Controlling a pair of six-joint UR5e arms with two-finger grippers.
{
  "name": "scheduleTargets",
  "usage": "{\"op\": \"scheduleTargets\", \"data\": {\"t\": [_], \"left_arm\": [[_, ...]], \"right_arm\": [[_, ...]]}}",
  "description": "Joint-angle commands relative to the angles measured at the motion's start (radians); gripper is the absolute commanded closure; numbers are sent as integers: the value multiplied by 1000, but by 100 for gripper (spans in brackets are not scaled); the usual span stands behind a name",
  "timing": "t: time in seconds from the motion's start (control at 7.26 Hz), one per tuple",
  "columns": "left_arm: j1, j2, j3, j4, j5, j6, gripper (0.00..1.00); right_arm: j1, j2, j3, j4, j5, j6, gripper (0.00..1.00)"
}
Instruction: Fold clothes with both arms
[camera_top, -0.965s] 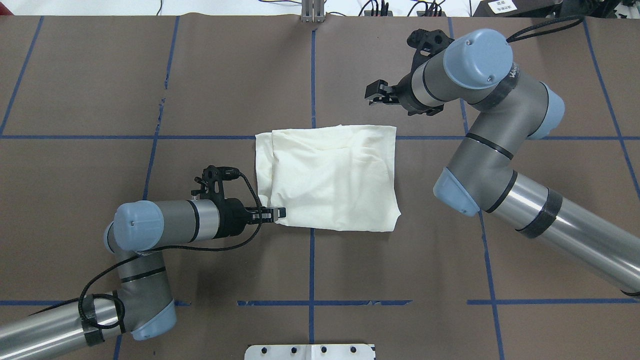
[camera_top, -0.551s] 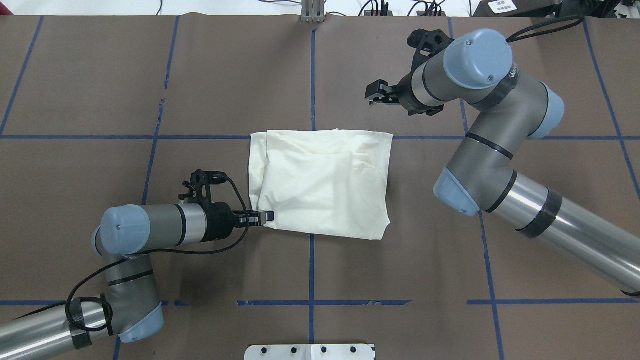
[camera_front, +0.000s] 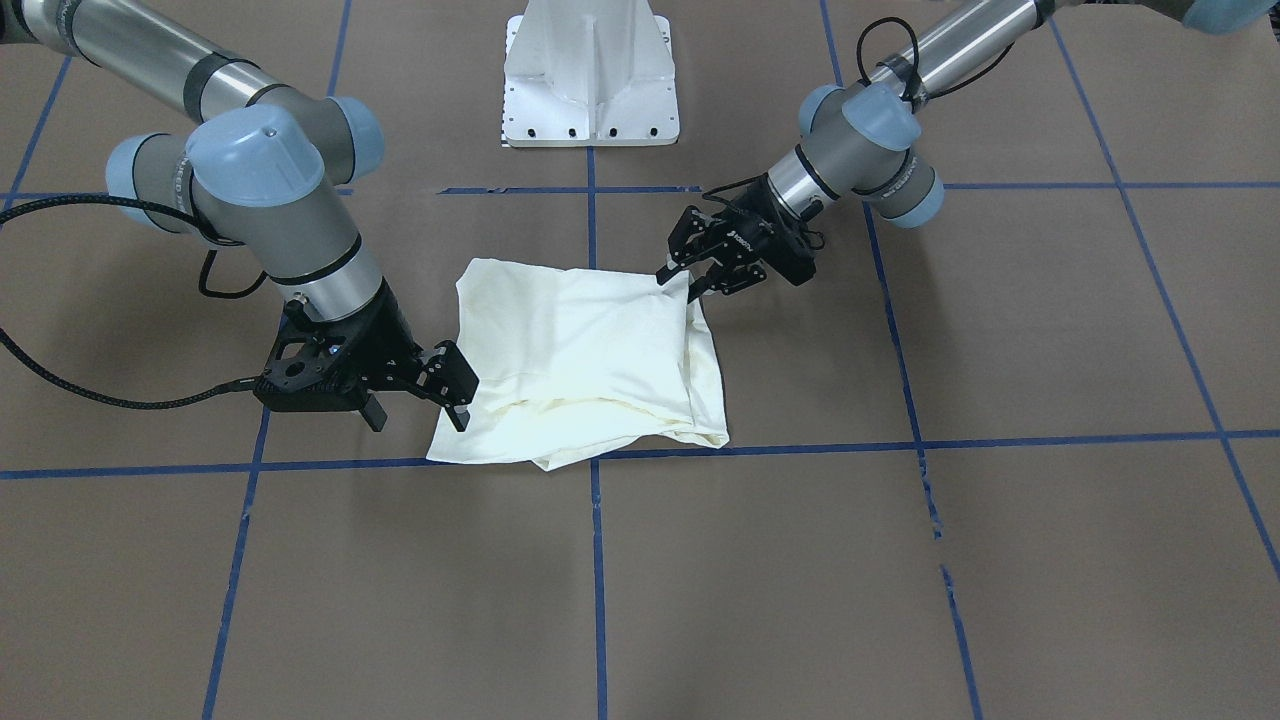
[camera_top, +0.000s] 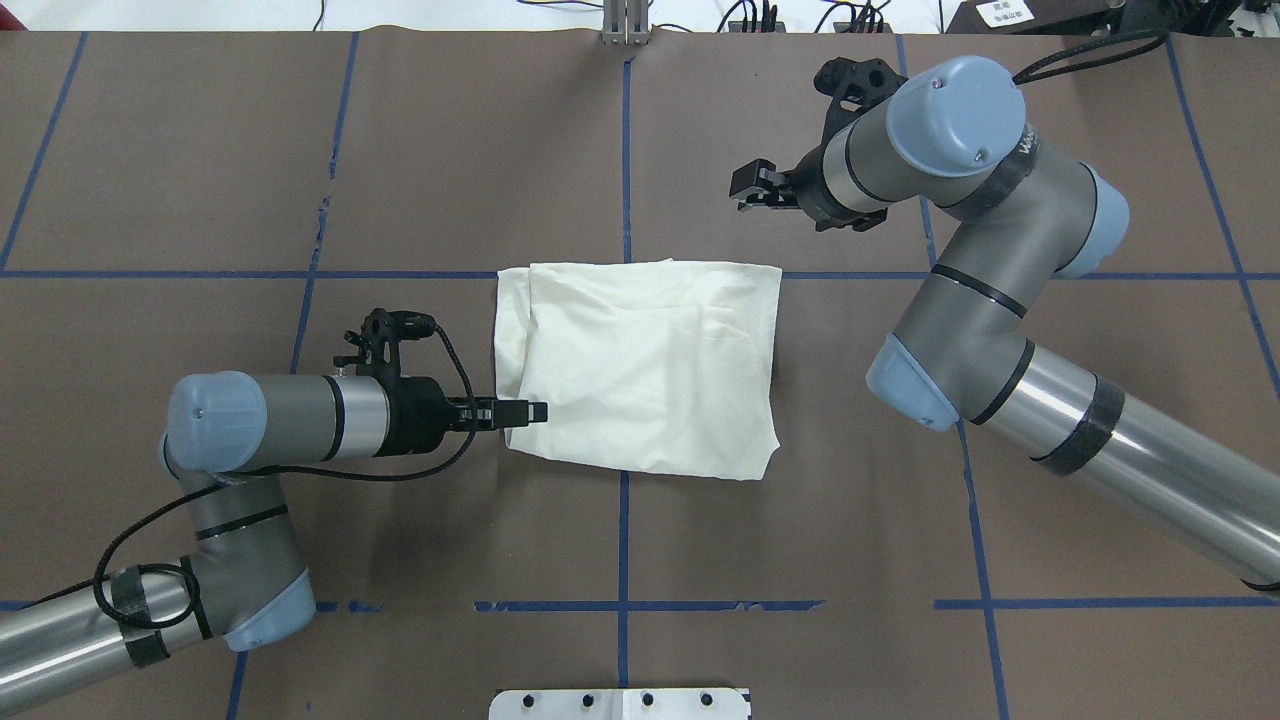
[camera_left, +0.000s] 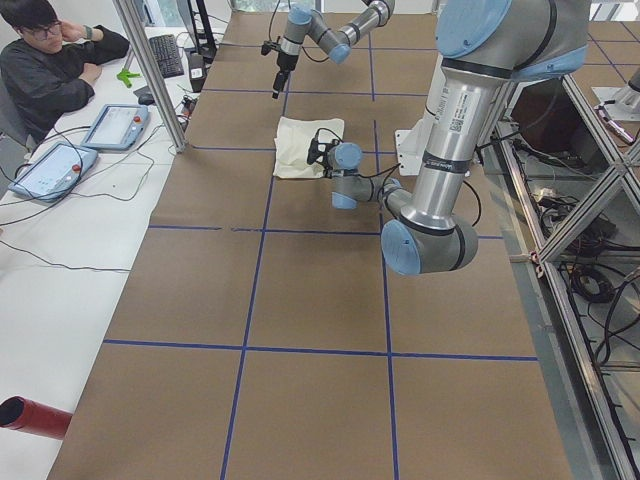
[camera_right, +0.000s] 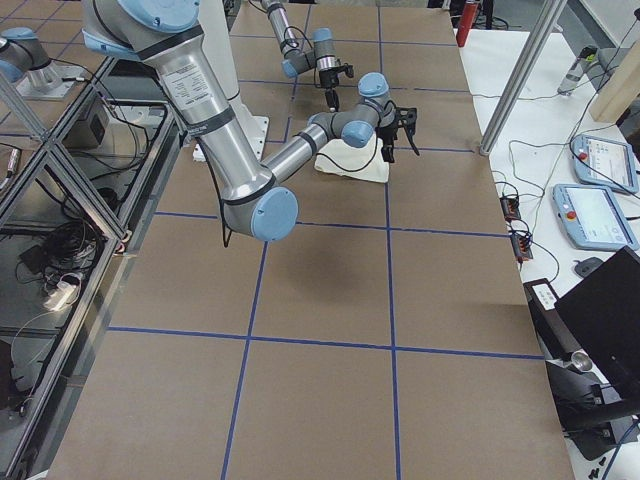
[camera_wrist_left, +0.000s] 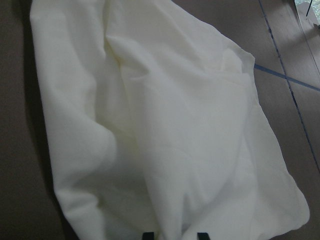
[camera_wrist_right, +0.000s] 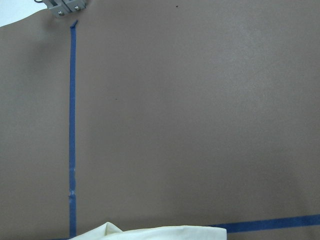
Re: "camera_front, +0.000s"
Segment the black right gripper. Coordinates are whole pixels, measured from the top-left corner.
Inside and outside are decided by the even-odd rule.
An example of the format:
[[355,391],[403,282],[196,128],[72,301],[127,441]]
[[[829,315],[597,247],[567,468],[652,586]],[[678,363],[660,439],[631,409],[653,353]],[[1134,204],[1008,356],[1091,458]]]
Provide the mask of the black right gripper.
[[274,413],[360,411],[383,432],[387,411],[372,393],[407,392],[438,405],[456,432],[470,421],[480,380],[453,340],[429,355],[413,341],[388,282],[355,314],[314,320],[301,299],[285,302],[285,320],[253,387]]

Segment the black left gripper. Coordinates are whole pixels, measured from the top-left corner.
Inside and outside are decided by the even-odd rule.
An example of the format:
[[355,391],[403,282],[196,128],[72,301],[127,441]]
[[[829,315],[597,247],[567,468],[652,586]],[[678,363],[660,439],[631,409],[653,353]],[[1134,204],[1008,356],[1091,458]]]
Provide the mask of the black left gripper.
[[716,187],[701,197],[723,209],[714,215],[694,205],[684,209],[667,240],[666,264],[655,272],[658,284],[708,259],[707,273],[690,282],[690,304],[708,293],[732,295],[760,283],[767,268],[794,286],[815,275],[810,231],[776,197],[767,176]]

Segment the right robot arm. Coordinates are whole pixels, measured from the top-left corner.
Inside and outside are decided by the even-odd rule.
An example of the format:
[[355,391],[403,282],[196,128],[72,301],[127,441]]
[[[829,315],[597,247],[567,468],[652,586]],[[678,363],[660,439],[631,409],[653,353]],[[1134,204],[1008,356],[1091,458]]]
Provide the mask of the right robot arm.
[[310,97],[256,63],[136,1],[5,1],[3,42],[37,44],[104,68],[195,123],[187,137],[141,135],[111,152],[106,193],[68,193],[4,211],[116,206],[138,223],[244,247],[284,322],[257,375],[159,402],[177,409],[234,392],[274,413],[357,413],[372,430],[379,391],[406,392],[468,424],[479,380],[456,342],[417,345],[337,190],[376,170],[381,127],[353,97]]

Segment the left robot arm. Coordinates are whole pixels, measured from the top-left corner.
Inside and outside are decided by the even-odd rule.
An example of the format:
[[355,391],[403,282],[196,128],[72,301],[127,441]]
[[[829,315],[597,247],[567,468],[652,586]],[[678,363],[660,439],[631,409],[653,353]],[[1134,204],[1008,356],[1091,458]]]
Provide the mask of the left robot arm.
[[916,228],[945,201],[945,183],[915,149],[918,113],[995,69],[1024,35],[1044,26],[1062,1],[965,1],[925,31],[904,18],[909,44],[854,83],[814,88],[797,114],[800,138],[769,170],[707,191],[716,213],[690,205],[667,240],[655,281],[667,284],[696,264],[687,296],[732,295],[771,273],[803,284],[817,272],[824,237],[810,222],[844,199],[868,202],[887,222]]

